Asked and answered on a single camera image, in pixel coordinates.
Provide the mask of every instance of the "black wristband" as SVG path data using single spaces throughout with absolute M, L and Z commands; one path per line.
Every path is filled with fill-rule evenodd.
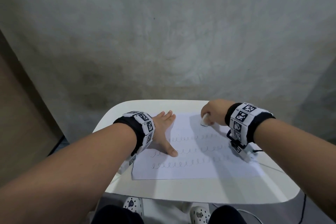
M 265 120 L 275 117 L 269 112 L 262 112 L 254 117 L 247 129 L 246 139 L 248 143 L 254 143 L 254 132 L 257 127 Z
M 225 124 L 230 126 L 230 118 L 231 115 L 233 114 L 233 112 L 235 111 L 235 109 L 240 106 L 242 103 L 235 103 L 232 106 L 229 107 L 226 115 L 225 115 Z
M 134 117 L 124 117 L 124 116 L 116 119 L 113 122 L 113 124 L 115 123 L 123 123 L 123 124 L 128 125 L 131 129 L 133 129 L 136 135 L 136 146 L 135 146 L 135 149 L 131 153 L 131 156 L 133 156 L 137 152 L 137 150 L 142 146 L 142 142 L 145 137 L 145 133 L 142 129 L 141 124 L 137 122 Z

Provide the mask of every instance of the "white cable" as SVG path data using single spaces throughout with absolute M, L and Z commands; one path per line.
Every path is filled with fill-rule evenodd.
M 260 224 L 264 224 L 257 216 L 255 216 L 253 213 L 250 213 L 249 211 L 242 210 L 242 209 L 237 209 L 237 211 L 241 211 L 241 212 L 244 212 L 244 213 L 251 214 L 260 222 Z
M 264 224 L 257 216 L 255 216 L 253 213 L 250 213 L 249 211 L 246 211 L 246 210 L 242 210 L 242 209 L 237 209 L 237 211 L 241 211 L 241 212 L 244 212 L 244 213 L 248 213 L 248 214 L 251 214 L 253 215 L 261 224 Z

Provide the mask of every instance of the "shoe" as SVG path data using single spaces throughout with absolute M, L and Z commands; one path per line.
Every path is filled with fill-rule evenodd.
M 191 224 L 208 223 L 210 219 L 210 212 L 202 206 L 195 206 L 190 210 Z
M 142 198 L 128 197 L 124 203 L 123 208 L 129 209 L 133 213 L 138 213 L 141 218 L 144 215 L 144 205 L 142 203 Z

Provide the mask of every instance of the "forearm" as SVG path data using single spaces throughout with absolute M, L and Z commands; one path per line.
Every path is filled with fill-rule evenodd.
M 136 142 L 133 130 L 118 123 L 51 155 L 0 189 L 0 222 L 77 223 Z
M 335 145 L 276 119 L 261 123 L 254 141 L 336 220 Z

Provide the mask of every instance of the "hand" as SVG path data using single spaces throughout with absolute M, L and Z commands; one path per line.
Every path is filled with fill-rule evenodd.
M 216 99 L 209 101 L 205 106 L 203 106 L 201 110 L 201 117 L 208 113 L 208 117 L 205 118 L 204 123 L 208 125 L 213 125 L 215 122 L 219 125 L 227 125 L 225 124 L 225 115 L 228 112 L 230 106 L 232 106 L 235 102 L 224 100 L 224 99 Z
M 165 132 L 167 128 L 169 128 L 170 125 L 173 123 L 175 118 L 176 115 L 174 115 L 172 111 L 167 112 L 166 115 L 165 112 L 162 111 L 157 116 L 153 117 L 155 125 L 153 141 L 161 144 L 165 151 L 172 157 L 177 157 L 178 153 L 167 141 Z

